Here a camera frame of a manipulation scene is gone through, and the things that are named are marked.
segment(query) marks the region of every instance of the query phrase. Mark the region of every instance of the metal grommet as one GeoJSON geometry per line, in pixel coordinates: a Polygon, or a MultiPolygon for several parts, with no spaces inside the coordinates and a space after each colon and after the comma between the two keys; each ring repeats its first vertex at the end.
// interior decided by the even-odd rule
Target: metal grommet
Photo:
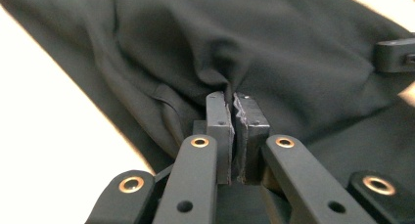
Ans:
{"type": "Polygon", "coordinates": [[[277,138],[275,143],[282,148],[292,148],[295,145],[293,140],[288,138],[277,138]]]}
{"type": "Polygon", "coordinates": [[[119,183],[119,190],[123,193],[135,193],[144,186],[144,180],[141,177],[128,177],[119,183]]]}
{"type": "Polygon", "coordinates": [[[363,178],[363,184],[370,190],[385,196],[392,196],[396,193],[396,189],[390,182],[379,177],[366,176],[363,178]]]}
{"type": "Polygon", "coordinates": [[[193,147],[204,148],[205,146],[208,145],[208,139],[206,139],[206,138],[195,138],[194,140],[192,140],[191,144],[192,144],[193,147]]]}

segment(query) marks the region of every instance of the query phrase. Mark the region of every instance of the screw hole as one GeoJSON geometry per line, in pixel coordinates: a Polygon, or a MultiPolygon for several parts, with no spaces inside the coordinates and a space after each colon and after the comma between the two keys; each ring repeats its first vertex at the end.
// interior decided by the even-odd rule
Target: screw hole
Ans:
{"type": "Polygon", "coordinates": [[[286,140],[286,139],[282,139],[282,140],[280,141],[280,144],[285,145],[285,146],[288,146],[288,145],[290,145],[290,144],[291,144],[291,142],[290,142],[290,141],[288,141],[288,140],[286,140]]]}
{"type": "Polygon", "coordinates": [[[196,145],[201,145],[201,144],[203,144],[204,142],[205,142],[205,140],[198,139],[198,140],[196,140],[196,141],[195,141],[195,144],[196,144],[196,145]]]}
{"type": "Polygon", "coordinates": [[[410,54],[406,56],[407,65],[415,65],[415,54],[410,54]]]}
{"type": "Polygon", "coordinates": [[[381,189],[381,190],[386,190],[388,187],[387,185],[379,182],[379,181],[371,181],[370,182],[374,187],[381,189]]]}
{"type": "Polygon", "coordinates": [[[346,208],[339,202],[329,202],[329,207],[337,213],[346,213],[346,208]]]}
{"type": "Polygon", "coordinates": [[[129,180],[124,184],[126,190],[133,190],[138,187],[139,182],[137,180],[129,180]]]}
{"type": "Polygon", "coordinates": [[[193,209],[193,204],[191,202],[189,202],[189,201],[183,201],[183,202],[180,202],[177,205],[177,210],[179,212],[189,212],[192,209],[193,209]]]}

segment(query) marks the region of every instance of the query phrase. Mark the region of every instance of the black plastic clip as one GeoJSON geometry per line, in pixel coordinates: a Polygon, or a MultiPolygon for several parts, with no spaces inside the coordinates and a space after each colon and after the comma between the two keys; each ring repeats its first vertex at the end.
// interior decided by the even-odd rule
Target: black plastic clip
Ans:
{"type": "Polygon", "coordinates": [[[375,67],[379,72],[415,71],[415,38],[376,44],[375,67]]]}

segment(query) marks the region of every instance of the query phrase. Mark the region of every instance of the black fabric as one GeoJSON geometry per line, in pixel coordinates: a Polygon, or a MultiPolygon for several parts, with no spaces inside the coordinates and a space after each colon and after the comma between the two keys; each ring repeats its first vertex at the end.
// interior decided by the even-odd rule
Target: black fabric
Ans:
{"type": "Polygon", "coordinates": [[[242,92],[343,184],[373,169],[415,191],[415,109],[397,97],[415,74],[372,64],[377,42],[413,34],[350,0],[0,2],[151,165],[177,155],[207,94],[242,92]]]}

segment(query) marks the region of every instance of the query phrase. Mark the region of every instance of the black plastic linkage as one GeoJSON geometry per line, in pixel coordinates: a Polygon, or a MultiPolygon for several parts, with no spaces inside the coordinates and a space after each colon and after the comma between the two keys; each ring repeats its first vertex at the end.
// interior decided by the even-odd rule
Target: black plastic linkage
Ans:
{"type": "Polygon", "coordinates": [[[376,223],[297,139],[271,136],[263,156],[292,206],[290,223],[376,223]]]}
{"type": "Polygon", "coordinates": [[[415,195],[391,177],[373,171],[353,173],[347,189],[379,223],[415,223],[415,195]]]}
{"type": "Polygon", "coordinates": [[[238,179],[246,185],[257,185],[262,170],[260,147],[269,136],[269,123],[252,97],[240,93],[234,97],[238,179]]]}
{"type": "Polygon", "coordinates": [[[216,140],[184,140],[161,198],[154,223],[212,223],[216,202],[216,140]]]}
{"type": "Polygon", "coordinates": [[[230,184],[235,132],[223,92],[207,95],[207,134],[217,141],[217,184],[230,184]]]}
{"type": "Polygon", "coordinates": [[[147,209],[155,188],[154,177],[144,171],[119,174],[95,203],[85,224],[149,223],[147,209]]]}

